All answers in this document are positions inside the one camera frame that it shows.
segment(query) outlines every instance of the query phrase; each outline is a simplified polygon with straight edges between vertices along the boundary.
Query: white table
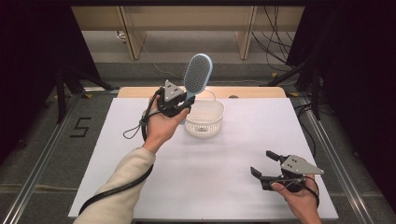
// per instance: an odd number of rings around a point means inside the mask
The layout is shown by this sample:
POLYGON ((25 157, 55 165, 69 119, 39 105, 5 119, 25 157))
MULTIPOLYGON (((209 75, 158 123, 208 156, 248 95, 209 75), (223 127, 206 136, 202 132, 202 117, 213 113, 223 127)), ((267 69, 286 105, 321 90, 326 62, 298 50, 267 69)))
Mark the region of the white table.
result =
MULTIPOLYGON (((220 132, 195 138, 180 126, 157 153, 154 170, 134 210, 135 220, 166 221, 279 221, 295 219, 283 198, 264 191, 250 174, 281 174, 279 163, 266 150, 298 155, 315 164, 304 134, 287 98, 226 99, 220 132)), ((70 217, 106 183, 121 158, 143 139, 122 136, 137 125, 148 99, 114 99, 90 164, 73 203, 70 217)), ((320 176, 319 215, 337 219, 320 176)))

